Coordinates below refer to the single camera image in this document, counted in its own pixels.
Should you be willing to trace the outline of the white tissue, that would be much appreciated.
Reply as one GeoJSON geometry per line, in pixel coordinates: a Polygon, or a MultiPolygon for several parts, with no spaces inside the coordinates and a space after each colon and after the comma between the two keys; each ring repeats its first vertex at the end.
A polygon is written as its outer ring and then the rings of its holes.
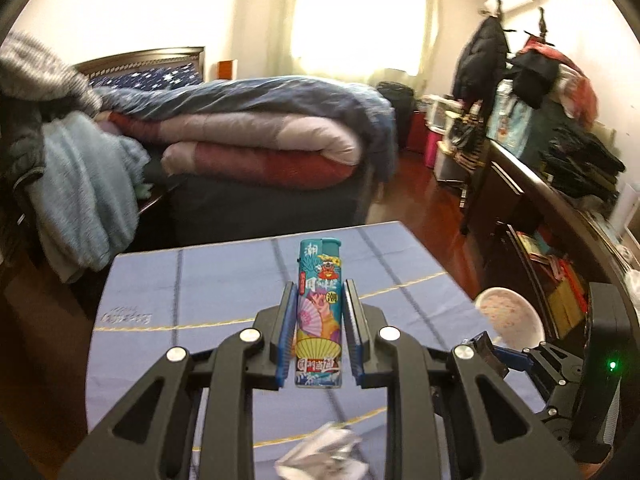
{"type": "Polygon", "coordinates": [[[369,465],[355,456],[360,442],[352,430],[328,422],[279,458],[274,470],[288,480],[361,480],[369,465]]]}

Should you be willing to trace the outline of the colourful printed lighter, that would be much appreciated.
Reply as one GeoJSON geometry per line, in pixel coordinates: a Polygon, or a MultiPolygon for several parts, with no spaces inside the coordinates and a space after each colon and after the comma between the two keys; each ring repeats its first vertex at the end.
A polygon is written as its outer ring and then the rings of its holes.
{"type": "Polygon", "coordinates": [[[295,385],[338,388],[342,384],[341,242],[306,238],[299,245],[295,385]]]}

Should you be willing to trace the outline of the white floral trash bin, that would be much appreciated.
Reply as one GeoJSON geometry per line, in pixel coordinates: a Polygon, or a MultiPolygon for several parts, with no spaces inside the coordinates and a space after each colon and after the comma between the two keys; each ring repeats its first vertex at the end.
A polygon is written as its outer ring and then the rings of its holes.
{"type": "Polygon", "coordinates": [[[535,348],[546,341],[544,326],[534,307],[520,294],[504,287],[491,287],[475,299],[480,311],[497,334],[496,344],[513,350],[535,348]]]}

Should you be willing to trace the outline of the blue table cloth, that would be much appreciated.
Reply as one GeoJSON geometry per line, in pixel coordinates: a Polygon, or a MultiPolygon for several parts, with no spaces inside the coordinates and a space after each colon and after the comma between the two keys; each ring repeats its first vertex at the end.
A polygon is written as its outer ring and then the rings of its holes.
{"type": "MultiPolygon", "coordinates": [[[[490,324],[436,259],[398,222],[337,230],[343,274],[366,304],[427,347],[448,350],[490,324]]],[[[86,412],[97,424],[169,348],[214,348],[277,304],[297,273],[296,235],[119,256],[96,314],[86,377],[86,412]]],[[[351,374],[340,388],[286,384],[254,395],[254,463],[259,479],[327,422],[359,434],[369,477],[384,474],[386,395],[351,374]]]]}

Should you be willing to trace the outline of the dark wooden cabinet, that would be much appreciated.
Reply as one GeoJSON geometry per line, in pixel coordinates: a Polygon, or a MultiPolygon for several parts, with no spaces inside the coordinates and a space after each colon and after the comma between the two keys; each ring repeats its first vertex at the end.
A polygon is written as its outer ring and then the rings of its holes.
{"type": "Polygon", "coordinates": [[[586,282],[608,283],[620,293],[639,336],[639,322],[624,285],[623,272],[604,240],[584,216],[535,171],[494,141],[487,141],[466,196],[460,232],[480,252],[483,287],[515,290],[538,312],[549,339],[560,339],[551,316],[541,273],[518,238],[540,234],[551,249],[566,257],[586,282]]]}

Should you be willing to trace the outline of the bed with dark sheet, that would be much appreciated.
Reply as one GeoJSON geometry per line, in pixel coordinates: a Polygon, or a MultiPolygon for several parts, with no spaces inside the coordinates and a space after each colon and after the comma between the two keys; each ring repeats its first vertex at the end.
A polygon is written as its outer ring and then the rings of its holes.
{"type": "Polygon", "coordinates": [[[270,188],[199,176],[168,177],[158,159],[145,167],[152,202],[141,209],[132,252],[234,242],[358,226],[378,181],[365,164],[323,190],[270,188]]]}

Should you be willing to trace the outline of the light blue fleece blanket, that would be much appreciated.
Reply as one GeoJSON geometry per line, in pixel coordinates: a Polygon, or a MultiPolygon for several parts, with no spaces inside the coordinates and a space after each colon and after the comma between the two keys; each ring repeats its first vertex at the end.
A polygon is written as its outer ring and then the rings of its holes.
{"type": "Polygon", "coordinates": [[[134,240],[150,156],[128,136],[73,112],[42,126],[43,176],[26,188],[40,244],[63,283],[101,271],[134,240]]]}

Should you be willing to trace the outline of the pile of dark clothes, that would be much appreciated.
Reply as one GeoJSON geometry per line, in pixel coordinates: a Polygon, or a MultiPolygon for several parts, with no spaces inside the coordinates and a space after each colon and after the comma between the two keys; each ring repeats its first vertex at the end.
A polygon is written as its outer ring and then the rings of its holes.
{"type": "Polygon", "coordinates": [[[614,202],[618,175],[626,170],[592,133],[565,126],[553,129],[540,159],[541,171],[551,185],[574,200],[594,196],[605,203],[614,202]]]}

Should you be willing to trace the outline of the teal printed bag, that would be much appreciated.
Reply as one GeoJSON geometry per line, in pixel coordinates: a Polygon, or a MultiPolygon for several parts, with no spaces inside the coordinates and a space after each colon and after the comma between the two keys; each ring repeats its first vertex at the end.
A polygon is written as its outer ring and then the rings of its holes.
{"type": "Polygon", "coordinates": [[[512,79],[503,79],[498,84],[486,136],[520,158],[526,148],[534,110],[513,92],[512,87],[512,79]]]}

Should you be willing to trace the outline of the folded pink red quilt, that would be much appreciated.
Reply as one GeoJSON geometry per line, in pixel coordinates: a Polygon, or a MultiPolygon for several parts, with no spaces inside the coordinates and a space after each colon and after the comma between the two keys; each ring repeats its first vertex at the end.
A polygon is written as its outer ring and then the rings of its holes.
{"type": "Polygon", "coordinates": [[[356,133],[323,117],[235,112],[141,120],[110,110],[98,119],[158,148],[160,171],[166,177],[188,174],[322,190],[351,177],[362,159],[356,133]]]}

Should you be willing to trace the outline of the blue duvet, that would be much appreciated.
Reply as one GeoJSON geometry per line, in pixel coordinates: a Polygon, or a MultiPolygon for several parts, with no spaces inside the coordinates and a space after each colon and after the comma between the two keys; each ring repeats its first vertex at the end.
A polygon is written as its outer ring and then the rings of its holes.
{"type": "Polygon", "coordinates": [[[237,112],[294,113],[334,119],[352,129],[366,148],[375,177],[396,172],[398,146],[393,107],[367,84],[311,76],[213,80],[178,89],[96,87],[101,110],[141,120],[181,114],[237,112]]]}

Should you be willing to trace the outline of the black suitcase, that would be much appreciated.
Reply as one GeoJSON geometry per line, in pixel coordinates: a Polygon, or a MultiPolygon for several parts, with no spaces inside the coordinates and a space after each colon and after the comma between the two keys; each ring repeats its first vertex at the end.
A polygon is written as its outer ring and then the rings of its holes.
{"type": "Polygon", "coordinates": [[[401,150],[407,146],[414,111],[414,91],[399,82],[381,81],[376,91],[393,107],[397,128],[397,142],[401,150]]]}

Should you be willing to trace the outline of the red clothes on rack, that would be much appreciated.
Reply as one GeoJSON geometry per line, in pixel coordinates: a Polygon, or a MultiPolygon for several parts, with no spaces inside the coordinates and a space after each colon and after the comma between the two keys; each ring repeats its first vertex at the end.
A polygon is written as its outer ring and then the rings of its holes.
{"type": "Polygon", "coordinates": [[[566,55],[548,44],[530,37],[518,54],[529,51],[559,62],[558,76],[551,90],[551,99],[562,105],[565,115],[590,130],[598,118],[598,98],[590,79],[566,55]]]}

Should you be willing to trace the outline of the black coat on rack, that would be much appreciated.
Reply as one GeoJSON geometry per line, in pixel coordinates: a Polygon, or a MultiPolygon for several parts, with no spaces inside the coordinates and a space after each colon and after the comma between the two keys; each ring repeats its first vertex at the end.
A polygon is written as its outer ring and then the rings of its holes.
{"type": "Polygon", "coordinates": [[[506,34],[498,18],[488,16],[480,23],[457,62],[451,94],[473,105],[480,101],[480,114],[488,118],[494,108],[498,83],[506,70],[510,53],[506,34]]]}

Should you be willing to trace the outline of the dark wooden headboard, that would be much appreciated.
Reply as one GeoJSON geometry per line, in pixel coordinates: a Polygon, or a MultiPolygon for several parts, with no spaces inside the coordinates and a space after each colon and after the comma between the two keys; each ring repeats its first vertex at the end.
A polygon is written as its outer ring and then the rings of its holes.
{"type": "Polygon", "coordinates": [[[203,47],[158,48],[78,63],[93,88],[165,90],[204,81],[203,47]]]}

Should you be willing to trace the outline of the orange bedside box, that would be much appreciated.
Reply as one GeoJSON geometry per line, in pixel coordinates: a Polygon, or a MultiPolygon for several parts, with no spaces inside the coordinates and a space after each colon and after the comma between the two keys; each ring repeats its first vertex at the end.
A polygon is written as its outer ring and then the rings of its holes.
{"type": "Polygon", "coordinates": [[[216,78],[222,80],[235,80],[238,78],[238,61],[219,61],[216,67],[216,78]]]}

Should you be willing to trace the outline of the grey knitted blanket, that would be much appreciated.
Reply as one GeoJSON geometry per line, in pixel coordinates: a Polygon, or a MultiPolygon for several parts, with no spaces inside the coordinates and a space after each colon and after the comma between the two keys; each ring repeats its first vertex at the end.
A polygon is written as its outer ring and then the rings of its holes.
{"type": "Polygon", "coordinates": [[[79,110],[93,116],[102,106],[87,76],[26,32],[9,32],[2,42],[1,93],[57,112],[79,110]]]}

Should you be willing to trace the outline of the sheer window curtain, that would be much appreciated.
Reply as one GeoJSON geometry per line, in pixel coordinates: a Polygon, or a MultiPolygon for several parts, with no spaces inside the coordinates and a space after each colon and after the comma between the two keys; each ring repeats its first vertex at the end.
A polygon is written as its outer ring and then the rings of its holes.
{"type": "Polygon", "coordinates": [[[419,89],[431,78],[440,0],[271,0],[266,71],[419,89]]]}

